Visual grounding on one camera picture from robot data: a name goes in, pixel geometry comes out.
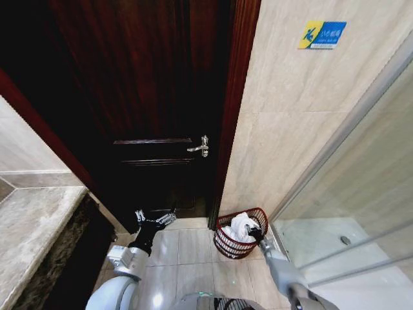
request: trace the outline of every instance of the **sign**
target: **sign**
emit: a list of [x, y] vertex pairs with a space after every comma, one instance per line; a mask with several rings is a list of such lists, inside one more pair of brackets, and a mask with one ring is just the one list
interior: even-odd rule
[[345, 21], [309, 21], [298, 48], [333, 49], [346, 24]]

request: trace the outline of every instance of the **countertop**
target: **countertop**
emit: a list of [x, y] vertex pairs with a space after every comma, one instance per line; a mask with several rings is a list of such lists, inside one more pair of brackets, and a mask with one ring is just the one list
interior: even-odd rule
[[16, 189], [0, 203], [0, 310], [14, 305], [86, 193], [84, 186]]

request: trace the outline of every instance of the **yellow logo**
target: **yellow logo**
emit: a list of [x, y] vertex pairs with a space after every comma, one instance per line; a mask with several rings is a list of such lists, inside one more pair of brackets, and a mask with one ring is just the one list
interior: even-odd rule
[[298, 48], [307, 48], [315, 40], [318, 33], [323, 27], [324, 21], [309, 21], [304, 28], [303, 36], [299, 42]]

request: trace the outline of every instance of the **door lever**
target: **door lever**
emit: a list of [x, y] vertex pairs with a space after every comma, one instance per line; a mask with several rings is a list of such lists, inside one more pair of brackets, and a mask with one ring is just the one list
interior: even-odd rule
[[201, 137], [201, 145], [198, 147], [190, 147], [189, 149], [186, 149], [188, 152], [196, 152], [197, 150], [202, 150], [202, 157], [207, 157], [208, 156], [208, 137], [203, 136]]

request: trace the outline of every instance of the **red basket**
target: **red basket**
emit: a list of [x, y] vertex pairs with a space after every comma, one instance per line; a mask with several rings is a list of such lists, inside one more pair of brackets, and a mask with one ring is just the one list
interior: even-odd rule
[[246, 212], [248, 217], [253, 219], [259, 225], [264, 234], [268, 231], [267, 216], [261, 208], [248, 209], [219, 217], [217, 219], [217, 229], [214, 235], [214, 244], [222, 255], [234, 260], [240, 260], [241, 258], [246, 257], [258, 244], [258, 242], [244, 243], [235, 241], [227, 236], [222, 230], [222, 227], [231, 225], [231, 220], [242, 212]]

